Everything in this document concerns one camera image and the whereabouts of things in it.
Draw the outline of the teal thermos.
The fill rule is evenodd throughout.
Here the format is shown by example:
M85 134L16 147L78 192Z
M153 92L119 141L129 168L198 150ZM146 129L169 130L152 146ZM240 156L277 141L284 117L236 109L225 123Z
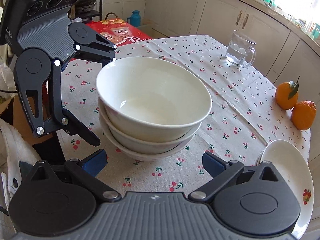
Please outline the teal thermos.
M138 28L141 25L141 16L139 10L134 10L132 15L127 18L127 23Z

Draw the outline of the white deep plate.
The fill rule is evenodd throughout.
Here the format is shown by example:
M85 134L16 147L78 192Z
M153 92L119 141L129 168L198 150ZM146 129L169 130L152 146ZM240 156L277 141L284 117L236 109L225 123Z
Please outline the white deep plate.
M314 204L313 179L307 162L295 146L281 139L265 147L258 162L262 161L272 162L295 194L300 204L300 216L292 234L301 239L310 223Z

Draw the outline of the red cardboard box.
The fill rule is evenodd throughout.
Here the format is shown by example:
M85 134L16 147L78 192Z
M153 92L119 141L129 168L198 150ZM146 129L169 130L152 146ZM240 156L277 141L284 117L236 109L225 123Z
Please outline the red cardboard box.
M116 18L113 20L103 20L99 22L91 22L85 24L95 30L100 35L107 38L114 43L117 48L125 44L131 44L135 41L148 40L150 37L144 32L140 31L136 27L126 23L124 20ZM67 67L67 64L74 60L72 57L68 59L63 67Z

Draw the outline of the orange with leaf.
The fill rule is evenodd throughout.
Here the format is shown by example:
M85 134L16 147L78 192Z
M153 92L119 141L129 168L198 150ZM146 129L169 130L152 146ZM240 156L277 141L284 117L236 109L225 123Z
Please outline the orange with leaf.
M299 78L297 81L284 82L277 86L275 100L278 106L283 110L289 110L295 107L298 101Z

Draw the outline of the bumpy orange without leaf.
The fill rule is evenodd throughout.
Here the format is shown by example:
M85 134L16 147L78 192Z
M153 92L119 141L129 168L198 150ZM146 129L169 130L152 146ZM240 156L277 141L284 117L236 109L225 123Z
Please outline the bumpy orange without leaf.
M292 110L291 120L301 131L308 130L316 117L317 109L313 101L300 101Z

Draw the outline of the large white fruit-print plate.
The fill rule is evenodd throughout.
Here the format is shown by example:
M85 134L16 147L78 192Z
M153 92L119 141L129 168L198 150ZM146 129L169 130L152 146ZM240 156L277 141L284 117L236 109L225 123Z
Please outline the large white fruit-print plate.
M263 155L263 152L264 152L264 150L262 150L262 151L259 153L258 158L257 158L257 160L256 160L256 162L255 162L255 166L258 166L258 165L260 164L260 159L261 159L261 156Z

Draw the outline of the glass mug with water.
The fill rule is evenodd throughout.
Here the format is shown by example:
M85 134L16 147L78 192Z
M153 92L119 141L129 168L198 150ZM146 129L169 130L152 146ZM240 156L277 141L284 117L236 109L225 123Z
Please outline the glass mug with water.
M242 68L250 67L255 61L256 42L247 35L234 30L226 52L226 60Z

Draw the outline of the white ceramic bowl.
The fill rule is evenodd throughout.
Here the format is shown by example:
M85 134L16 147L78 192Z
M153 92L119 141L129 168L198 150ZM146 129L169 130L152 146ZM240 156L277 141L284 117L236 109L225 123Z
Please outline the white ceramic bowl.
M140 140L176 140L203 122L212 109L210 92L198 77L153 57L108 63L95 84L111 123Z
M185 135L170 142L149 142L140 139L131 137L130 135L121 132L117 129L110 121L106 109L103 106L101 99L98 99L98 105L100 108L99 111L99 120L100 125L104 130L105 135L112 142L116 142L117 146L122 146L130 152L136 152L137 154L146 154L146 155L173 155L177 152L180 152L188 146L193 137L195 137L196 132L200 129L202 123L200 123L197 128L192 128Z

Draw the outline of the white bowl pink flowers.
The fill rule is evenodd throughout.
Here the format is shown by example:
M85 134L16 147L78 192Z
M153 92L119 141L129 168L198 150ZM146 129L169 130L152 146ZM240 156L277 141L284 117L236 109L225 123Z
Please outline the white bowl pink flowers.
M117 148L119 148L123 153L125 153L127 156L129 156L132 159L136 159L139 161L155 161L155 160L159 160L162 158L166 158L169 157L171 155L165 155L165 156L158 156L158 155L146 155L146 154L137 154L136 152L130 152L129 150L127 150L126 148L123 148L122 146L118 147L116 142L112 142L110 141L114 146L116 146Z

